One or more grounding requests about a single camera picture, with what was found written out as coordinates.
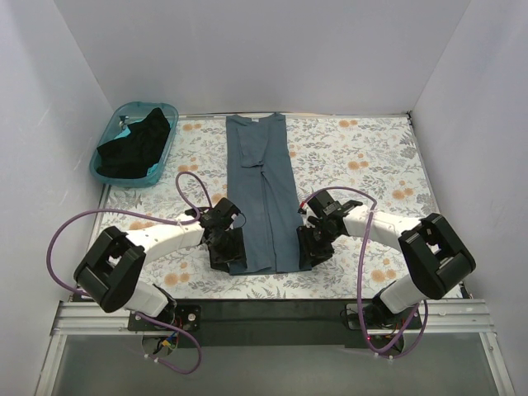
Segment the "blue-grey t shirt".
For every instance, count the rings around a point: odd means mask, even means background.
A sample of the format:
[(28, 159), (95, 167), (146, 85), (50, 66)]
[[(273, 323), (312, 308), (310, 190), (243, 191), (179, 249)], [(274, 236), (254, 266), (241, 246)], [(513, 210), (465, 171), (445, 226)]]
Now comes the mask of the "blue-grey t shirt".
[(285, 116), (226, 118), (228, 199), (245, 215), (245, 262), (231, 276), (310, 271), (300, 262), (303, 224), (291, 167)]

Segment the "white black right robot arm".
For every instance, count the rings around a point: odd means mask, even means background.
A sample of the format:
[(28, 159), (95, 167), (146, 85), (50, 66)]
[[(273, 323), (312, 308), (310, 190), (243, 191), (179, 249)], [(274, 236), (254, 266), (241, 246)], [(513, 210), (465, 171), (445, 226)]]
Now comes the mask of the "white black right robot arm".
[(375, 212), (356, 200), (342, 204), (320, 191), (301, 204), (307, 223), (297, 228), (299, 264), (315, 267), (334, 254), (341, 236), (361, 237), (403, 254), (408, 274), (359, 308), (368, 326), (391, 328), (425, 299), (442, 299), (476, 268), (476, 261), (446, 218), (437, 213), (410, 218)]

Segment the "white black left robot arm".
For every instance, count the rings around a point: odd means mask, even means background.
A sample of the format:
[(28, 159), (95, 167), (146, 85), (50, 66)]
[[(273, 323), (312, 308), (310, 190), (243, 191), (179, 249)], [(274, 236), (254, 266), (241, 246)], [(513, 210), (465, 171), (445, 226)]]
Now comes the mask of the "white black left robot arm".
[(104, 312), (140, 312), (156, 329), (168, 329), (175, 322), (177, 302), (162, 288), (139, 279), (144, 265), (201, 244), (216, 271), (229, 272), (236, 262), (244, 265), (243, 230), (232, 226), (241, 214), (223, 198), (212, 208), (189, 209), (168, 224), (129, 232), (108, 227), (88, 249), (73, 278)]

